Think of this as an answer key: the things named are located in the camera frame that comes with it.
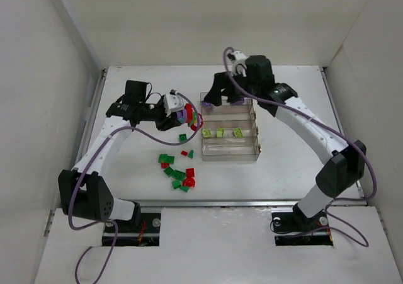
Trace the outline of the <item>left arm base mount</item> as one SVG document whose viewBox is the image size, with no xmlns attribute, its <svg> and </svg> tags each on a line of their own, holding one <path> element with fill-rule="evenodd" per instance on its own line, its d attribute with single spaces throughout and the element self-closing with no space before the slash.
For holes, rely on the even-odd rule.
<svg viewBox="0 0 403 284">
<path fill-rule="evenodd" d="M 117 220 L 118 235 L 115 246 L 118 247 L 157 247 L 160 243 L 161 212 L 142 213 L 140 223 Z"/>
</svg>

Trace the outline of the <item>lime lego square brick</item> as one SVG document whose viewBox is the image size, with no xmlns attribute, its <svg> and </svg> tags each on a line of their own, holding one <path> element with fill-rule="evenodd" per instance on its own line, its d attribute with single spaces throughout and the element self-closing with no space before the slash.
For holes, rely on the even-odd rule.
<svg viewBox="0 0 403 284">
<path fill-rule="evenodd" d="M 211 138 L 212 137 L 212 133 L 210 131 L 210 129 L 205 128 L 202 130 L 202 135 L 204 138 Z"/>
</svg>

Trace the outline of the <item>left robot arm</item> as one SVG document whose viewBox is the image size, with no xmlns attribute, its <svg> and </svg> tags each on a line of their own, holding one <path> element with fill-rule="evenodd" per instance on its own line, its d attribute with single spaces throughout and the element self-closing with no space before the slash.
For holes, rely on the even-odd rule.
<svg viewBox="0 0 403 284">
<path fill-rule="evenodd" d="M 59 174 L 61 205 L 70 224 L 74 217 L 99 223 L 119 220 L 139 224 L 140 205 L 113 196 L 103 176 L 139 123 L 153 122 L 159 131 L 184 123 L 183 97 L 170 91 L 157 103 L 148 103 L 151 90 L 149 82 L 128 80 L 124 93 L 106 111 L 99 134 L 87 152 L 72 169 Z"/>
</svg>

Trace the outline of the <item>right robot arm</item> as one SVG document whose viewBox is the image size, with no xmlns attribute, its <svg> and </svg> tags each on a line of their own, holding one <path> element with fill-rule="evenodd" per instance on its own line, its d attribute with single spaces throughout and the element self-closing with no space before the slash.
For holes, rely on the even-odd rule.
<svg viewBox="0 0 403 284">
<path fill-rule="evenodd" d="M 252 98 L 271 116 L 290 127 L 317 155 L 323 167 L 315 185 L 293 208 L 300 224 L 316 217 L 328 204 L 363 177 L 365 145 L 348 141 L 318 119 L 296 90 L 277 82 L 271 61 L 263 55 L 247 56 L 241 51 L 224 54 L 224 72 L 214 75 L 204 102 L 222 105 Z"/>
</svg>

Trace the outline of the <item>lime lego slope brick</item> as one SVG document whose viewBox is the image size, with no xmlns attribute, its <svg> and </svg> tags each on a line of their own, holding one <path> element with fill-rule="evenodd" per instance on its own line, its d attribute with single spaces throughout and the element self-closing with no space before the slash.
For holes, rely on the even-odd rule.
<svg viewBox="0 0 403 284">
<path fill-rule="evenodd" d="M 225 129 L 221 128 L 221 127 L 218 127 L 216 129 L 216 137 L 217 138 L 224 138 L 224 136 L 225 136 Z"/>
<path fill-rule="evenodd" d="M 243 132 L 241 128 L 233 128 L 233 133 L 235 138 L 243 138 Z"/>
</svg>

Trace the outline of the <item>purple lego round brick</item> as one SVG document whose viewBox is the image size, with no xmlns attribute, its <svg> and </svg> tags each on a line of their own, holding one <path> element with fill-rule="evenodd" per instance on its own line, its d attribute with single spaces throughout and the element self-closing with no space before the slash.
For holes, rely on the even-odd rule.
<svg viewBox="0 0 403 284">
<path fill-rule="evenodd" d="M 176 112 L 176 116 L 177 116 L 177 121 L 179 123 L 186 123 L 187 119 L 188 119 L 188 113 L 186 111 L 186 109 L 180 110 Z"/>
</svg>

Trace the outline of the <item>red lego small brick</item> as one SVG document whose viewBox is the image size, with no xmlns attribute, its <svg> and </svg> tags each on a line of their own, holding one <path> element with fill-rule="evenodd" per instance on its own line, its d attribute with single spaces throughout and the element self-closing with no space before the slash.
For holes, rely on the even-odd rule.
<svg viewBox="0 0 403 284">
<path fill-rule="evenodd" d="M 188 168 L 186 170 L 186 177 L 187 178 L 194 178 L 195 177 L 195 170 L 193 168 Z"/>
</svg>

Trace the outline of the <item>red lego block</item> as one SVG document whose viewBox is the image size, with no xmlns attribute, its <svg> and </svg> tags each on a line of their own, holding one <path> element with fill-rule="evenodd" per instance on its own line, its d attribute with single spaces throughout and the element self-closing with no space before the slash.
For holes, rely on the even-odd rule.
<svg viewBox="0 0 403 284">
<path fill-rule="evenodd" d="M 192 119 L 193 119 L 193 113 L 196 113 L 195 110 L 193 109 L 193 106 L 189 103 L 185 104 L 185 109 L 188 113 L 188 119 L 187 119 L 187 123 L 193 123 Z"/>
</svg>

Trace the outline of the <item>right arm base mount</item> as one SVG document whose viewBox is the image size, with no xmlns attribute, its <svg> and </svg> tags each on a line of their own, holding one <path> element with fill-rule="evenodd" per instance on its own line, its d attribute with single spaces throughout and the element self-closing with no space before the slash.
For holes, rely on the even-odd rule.
<svg viewBox="0 0 403 284">
<path fill-rule="evenodd" d="M 272 212 L 271 217 L 276 246 L 333 246 L 324 212 L 304 223 L 297 221 L 292 212 Z"/>
</svg>

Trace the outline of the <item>green lego square brick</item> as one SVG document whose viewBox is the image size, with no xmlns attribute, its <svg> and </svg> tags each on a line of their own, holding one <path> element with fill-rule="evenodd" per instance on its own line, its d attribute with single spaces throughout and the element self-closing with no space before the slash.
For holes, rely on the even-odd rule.
<svg viewBox="0 0 403 284">
<path fill-rule="evenodd" d="M 179 134 L 179 142 L 187 141 L 187 135 L 185 133 Z"/>
</svg>

